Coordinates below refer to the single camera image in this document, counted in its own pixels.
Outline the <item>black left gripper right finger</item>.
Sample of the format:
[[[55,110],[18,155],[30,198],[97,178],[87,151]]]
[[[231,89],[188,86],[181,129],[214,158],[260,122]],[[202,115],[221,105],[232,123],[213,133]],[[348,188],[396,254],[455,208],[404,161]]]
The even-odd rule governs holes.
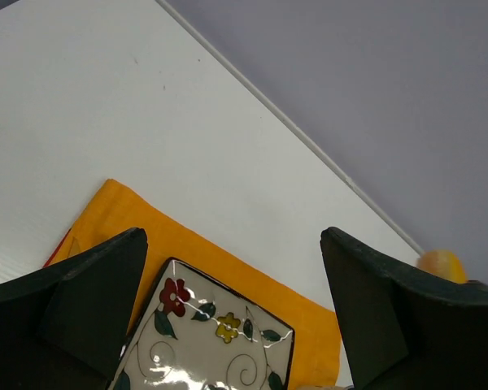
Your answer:
[[[488,389],[488,291],[387,256],[339,228],[320,247],[357,389]]]

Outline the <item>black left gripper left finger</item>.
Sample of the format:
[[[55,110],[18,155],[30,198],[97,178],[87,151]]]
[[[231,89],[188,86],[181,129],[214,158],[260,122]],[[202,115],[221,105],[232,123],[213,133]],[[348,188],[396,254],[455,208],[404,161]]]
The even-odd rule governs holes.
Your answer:
[[[0,389],[104,389],[114,379],[147,253],[133,227],[0,284]]]

